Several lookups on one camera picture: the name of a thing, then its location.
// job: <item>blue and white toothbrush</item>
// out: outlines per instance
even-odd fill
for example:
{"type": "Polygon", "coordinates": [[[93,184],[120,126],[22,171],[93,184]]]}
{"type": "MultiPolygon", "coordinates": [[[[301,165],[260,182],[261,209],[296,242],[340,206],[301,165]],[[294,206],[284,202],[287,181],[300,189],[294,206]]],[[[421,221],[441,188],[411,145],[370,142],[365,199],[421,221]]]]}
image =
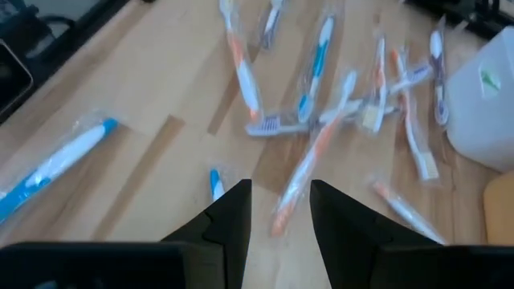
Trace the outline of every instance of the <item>blue and white toothbrush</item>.
{"type": "Polygon", "coordinates": [[[5,221],[25,201],[59,178],[117,126],[116,120],[105,119],[102,124],[90,128],[48,157],[0,200],[0,222],[5,221]]]}
{"type": "Polygon", "coordinates": [[[210,192],[212,193],[212,201],[217,201],[223,194],[225,194],[222,178],[220,177],[217,169],[212,169],[210,171],[210,192]]]}
{"type": "Polygon", "coordinates": [[[309,117],[311,117],[312,111],[314,111],[317,92],[320,86],[321,78],[323,76],[325,61],[328,54],[328,46],[330,45],[330,39],[332,38],[335,21],[335,16],[329,16],[321,28],[318,46],[316,49],[316,58],[314,59],[314,64],[312,65],[311,88],[308,94],[302,95],[298,104],[298,121],[301,124],[307,122],[309,117]]]}

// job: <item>toothbrush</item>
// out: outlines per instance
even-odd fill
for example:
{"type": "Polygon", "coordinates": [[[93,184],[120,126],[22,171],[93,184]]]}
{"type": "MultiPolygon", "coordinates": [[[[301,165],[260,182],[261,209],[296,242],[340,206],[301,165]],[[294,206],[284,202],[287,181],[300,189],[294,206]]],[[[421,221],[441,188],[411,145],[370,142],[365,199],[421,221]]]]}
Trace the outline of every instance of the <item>toothbrush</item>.
{"type": "MultiPolygon", "coordinates": [[[[343,121],[353,121],[355,115],[362,108],[363,100],[349,100],[343,111],[343,121]]],[[[389,115],[397,111],[394,106],[388,106],[385,108],[385,114],[389,115]]],[[[337,109],[329,109],[320,114],[320,116],[312,123],[306,124],[285,124],[283,117],[277,114],[271,114],[265,116],[263,121],[259,124],[248,124],[245,129],[247,130],[248,136],[254,137],[270,137],[280,136],[284,134],[294,133],[309,133],[313,130],[316,125],[326,125],[335,115],[337,109]]]]}
{"type": "Polygon", "coordinates": [[[26,176],[0,200],[0,222],[5,221],[25,201],[59,178],[117,126],[116,120],[108,118],[102,124],[87,130],[48,157],[34,172],[26,176]]]}
{"type": "Polygon", "coordinates": [[[432,63],[435,70],[435,121],[440,126],[445,126],[448,123],[450,112],[448,111],[447,104],[445,102],[445,63],[444,63],[444,38],[443,29],[445,18],[443,17],[439,22],[439,27],[432,32],[430,36],[430,54],[432,57],[432,63]]]}
{"type": "Polygon", "coordinates": [[[324,65],[327,59],[328,46],[332,38],[336,17],[329,16],[325,20],[321,28],[318,46],[316,48],[316,57],[312,65],[311,87],[308,94],[303,94],[298,104],[298,121],[305,123],[309,119],[316,104],[316,96],[320,86],[321,77],[324,72],[324,65]]]}
{"type": "Polygon", "coordinates": [[[372,184],[373,189],[381,197],[383,197],[391,208],[414,227],[418,232],[424,234],[428,238],[435,242],[445,245],[446,240],[437,232],[437,230],[420,215],[407,201],[395,193],[392,189],[386,187],[381,182],[374,182],[372,184]]]}
{"type": "Polygon", "coordinates": [[[264,27],[263,33],[263,46],[264,49],[270,49],[275,38],[276,26],[279,22],[280,11],[284,0],[271,0],[271,10],[267,17],[266,26],[264,27]]]}
{"type": "Polygon", "coordinates": [[[212,201],[217,201],[223,194],[225,194],[222,178],[219,176],[217,169],[212,169],[210,171],[210,192],[212,193],[212,201]]]}
{"type": "Polygon", "coordinates": [[[397,83],[393,83],[390,85],[389,95],[395,96],[400,91],[408,88],[412,88],[425,79],[428,79],[432,74],[432,66],[429,63],[421,63],[418,66],[414,67],[412,70],[406,73],[406,77],[400,79],[397,83]]]}
{"type": "Polygon", "coordinates": [[[356,82],[357,73],[352,71],[346,77],[346,81],[343,84],[341,101],[337,106],[337,114],[333,116],[332,119],[321,129],[320,134],[314,140],[312,147],[307,151],[304,159],[296,167],[296,170],[292,175],[292,179],[279,201],[271,227],[271,235],[280,236],[284,234],[285,227],[292,216],[302,190],[307,185],[317,161],[320,159],[321,154],[327,149],[338,124],[343,118],[345,105],[348,98],[353,93],[356,82]]]}
{"type": "Polygon", "coordinates": [[[374,81],[376,89],[374,93],[378,92],[378,106],[371,103],[366,106],[364,110],[364,117],[362,126],[367,128],[372,133],[377,133],[380,130],[387,103],[387,84],[386,84],[386,38],[381,36],[377,44],[377,55],[374,70],[374,81]]]}
{"type": "Polygon", "coordinates": [[[226,34],[232,51],[232,56],[234,58],[234,64],[236,66],[241,95],[250,110],[250,118],[252,122],[258,122],[263,116],[261,109],[262,106],[260,104],[259,88],[257,87],[255,77],[250,69],[250,64],[245,56],[245,44],[241,38],[237,36],[237,33],[232,26],[231,16],[234,12],[233,0],[220,0],[219,9],[225,18],[226,34]]]}
{"type": "MultiPolygon", "coordinates": [[[[361,107],[362,100],[351,100],[345,107],[344,116],[351,116],[355,114],[361,107]]],[[[286,112],[278,112],[267,115],[263,118],[263,121],[258,124],[248,124],[245,129],[249,136],[257,137],[269,137],[278,136],[283,134],[293,133],[309,133],[318,124],[327,124],[333,116],[335,116],[337,110],[329,109],[320,114],[320,116],[305,124],[298,123],[297,116],[287,114],[286,112]]]]}
{"type": "MultiPolygon", "coordinates": [[[[396,50],[393,50],[392,56],[394,62],[396,63],[400,79],[405,79],[407,77],[406,53],[399,54],[396,50]]],[[[437,170],[437,165],[435,164],[435,159],[432,155],[432,152],[429,149],[427,149],[425,152],[422,152],[419,148],[419,144],[416,142],[413,126],[413,121],[416,120],[416,111],[413,110],[415,110],[416,107],[415,105],[413,105],[413,103],[411,103],[409,91],[407,89],[403,89],[400,92],[400,98],[402,100],[406,114],[405,130],[407,135],[407,141],[409,142],[410,151],[412,152],[412,155],[414,157],[414,162],[418,166],[419,177],[422,181],[431,181],[439,179],[439,171],[437,170]]]]}

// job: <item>butcher block countertop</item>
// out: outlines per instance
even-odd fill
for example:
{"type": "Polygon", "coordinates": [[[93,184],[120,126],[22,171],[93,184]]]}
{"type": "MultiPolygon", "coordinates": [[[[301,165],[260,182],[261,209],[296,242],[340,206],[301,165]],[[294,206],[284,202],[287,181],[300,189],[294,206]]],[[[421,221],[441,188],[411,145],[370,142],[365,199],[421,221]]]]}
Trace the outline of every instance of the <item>butcher block countertop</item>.
{"type": "MultiPolygon", "coordinates": [[[[255,29],[269,1],[239,3],[244,27],[255,29]]],[[[291,0],[274,49],[249,47],[267,110],[290,107],[298,97],[300,58],[311,45],[320,3],[291,0]]],[[[414,63],[428,56],[436,22],[397,0],[346,0],[344,26],[332,38],[320,103],[328,103],[346,67],[369,74],[376,26],[385,32],[389,50],[409,45],[414,63]]],[[[448,71],[455,71],[481,46],[483,40],[468,32],[448,30],[448,71]]],[[[361,77],[356,96],[368,87],[361,77]]],[[[433,120],[430,82],[412,92],[442,176],[440,186],[418,183],[399,115],[387,117],[375,137],[345,125],[314,178],[405,224],[367,188],[370,176],[380,176],[448,242],[486,243],[482,192],[498,173],[461,157],[450,146],[433,120]]],[[[308,138],[265,140],[245,133],[248,113],[216,0],[127,4],[0,126],[2,181],[41,159],[55,139],[96,109],[116,117],[121,127],[4,222],[1,244],[160,240],[210,204],[209,169],[220,164],[228,174],[253,181],[244,287],[329,287],[306,198],[286,236],[269,237],[273,209],[308,138]]]]}

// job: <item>white plastic container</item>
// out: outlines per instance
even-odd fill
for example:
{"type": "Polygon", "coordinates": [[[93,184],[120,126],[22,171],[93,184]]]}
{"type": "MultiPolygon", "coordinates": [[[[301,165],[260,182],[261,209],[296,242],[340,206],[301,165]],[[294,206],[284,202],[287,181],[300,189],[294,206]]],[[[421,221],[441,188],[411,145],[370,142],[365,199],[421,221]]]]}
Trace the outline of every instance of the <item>white plastic container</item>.
{"type": "Polygon", "coordinates": [[[514,28],[507,27],[447,82],[447,135],[465,157],[514,170],[514,28]]]}

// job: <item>black equipment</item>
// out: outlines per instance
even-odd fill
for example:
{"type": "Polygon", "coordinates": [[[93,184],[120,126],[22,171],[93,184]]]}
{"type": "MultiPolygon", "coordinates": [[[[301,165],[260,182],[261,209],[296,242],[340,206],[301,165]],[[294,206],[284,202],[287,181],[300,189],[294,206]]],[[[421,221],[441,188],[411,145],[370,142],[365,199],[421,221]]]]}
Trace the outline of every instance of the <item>black equipment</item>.
{"type": "Polygon", "coordinates": [[[467,21],[467,29],[485,39],[492,39],[506,26],[514,25],[512,0],[407,0],[449,22],[467,21]]]}
{"type": "MultiPolygon", "coordinates": [[[[514,248],[440,246],[323,181],[310,194],[332,288],[511,288],[514,248]]],[[[0,250],[1,288],[240,288],[251,181],[155,243],[20,243],[0,250]]]]}

